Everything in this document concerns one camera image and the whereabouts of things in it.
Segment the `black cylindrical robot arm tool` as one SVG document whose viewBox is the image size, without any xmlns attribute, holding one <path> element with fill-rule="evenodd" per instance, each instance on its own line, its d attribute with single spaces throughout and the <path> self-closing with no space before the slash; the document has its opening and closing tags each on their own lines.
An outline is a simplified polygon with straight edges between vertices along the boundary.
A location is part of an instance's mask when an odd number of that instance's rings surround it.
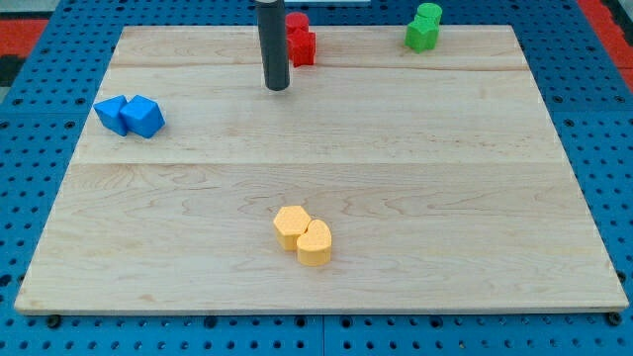
<svg viewBox="0 0 633 356">
<path fill-rule="evenodd" d="M 272 91 L 283 91 L 290 85 L 285 3 L 283 0 L 256 0 L 264 82 Z"/>
</svg>

